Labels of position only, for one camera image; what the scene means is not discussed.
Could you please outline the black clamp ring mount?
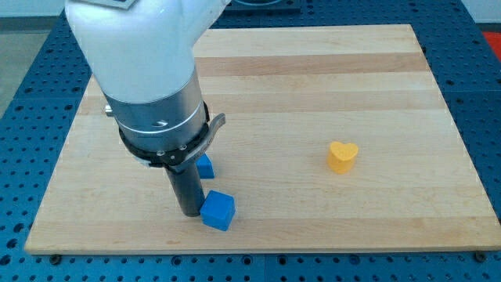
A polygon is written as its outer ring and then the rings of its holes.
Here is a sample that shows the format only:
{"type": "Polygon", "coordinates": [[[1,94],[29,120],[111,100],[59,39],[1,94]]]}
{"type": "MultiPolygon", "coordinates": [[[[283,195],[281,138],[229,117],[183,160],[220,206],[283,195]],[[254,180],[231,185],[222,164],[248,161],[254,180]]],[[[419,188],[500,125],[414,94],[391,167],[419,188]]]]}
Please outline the black clamp ring mount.
{"type": "Polygon", "coordinates": [[[166,131],[140,132],[119,126],[119,135],[128,151],[148,167],[187,168],[202,157],[211,145],[216,132],[225,124],[223,113],[199,128],[187,121],[166,131]]]}

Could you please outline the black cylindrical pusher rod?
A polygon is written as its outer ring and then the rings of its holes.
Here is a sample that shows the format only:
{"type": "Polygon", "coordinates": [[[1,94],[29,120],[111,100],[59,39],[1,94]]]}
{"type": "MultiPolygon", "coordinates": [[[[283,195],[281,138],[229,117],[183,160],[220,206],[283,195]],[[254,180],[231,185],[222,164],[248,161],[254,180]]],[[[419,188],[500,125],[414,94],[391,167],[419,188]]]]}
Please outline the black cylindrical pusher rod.
{"type": "Polygon", "coordinates": [[[199,216],[205,195],[196,165],[191,163],[181,172],[167,168],[166,172],[182,213],[188,217],[199,216]]]}

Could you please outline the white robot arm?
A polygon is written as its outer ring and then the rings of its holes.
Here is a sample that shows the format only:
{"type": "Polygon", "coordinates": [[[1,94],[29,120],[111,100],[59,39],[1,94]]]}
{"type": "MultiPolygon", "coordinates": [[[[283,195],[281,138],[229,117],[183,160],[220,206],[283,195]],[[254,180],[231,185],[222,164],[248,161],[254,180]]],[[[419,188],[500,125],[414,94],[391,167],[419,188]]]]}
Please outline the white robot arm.
{"type": "Polygon", "coordinates": [[[182,212],[205,196],[196,161],[225,115],[211,117],[193,47],[228,0],[68,1],[74,37],[110,105],[127,149],[168,174],[182,212]]]}

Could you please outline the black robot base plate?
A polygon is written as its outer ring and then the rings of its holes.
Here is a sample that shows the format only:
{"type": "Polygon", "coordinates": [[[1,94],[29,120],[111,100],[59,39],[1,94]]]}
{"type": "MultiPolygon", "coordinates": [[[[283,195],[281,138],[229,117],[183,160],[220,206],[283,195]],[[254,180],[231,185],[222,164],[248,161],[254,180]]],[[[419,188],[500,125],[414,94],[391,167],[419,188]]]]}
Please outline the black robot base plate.
{"type": "Polygon", "coordinates": [[[225,10],[230,12],[250,11],[300,11],[302,0],[231,0],[225,10]]]}

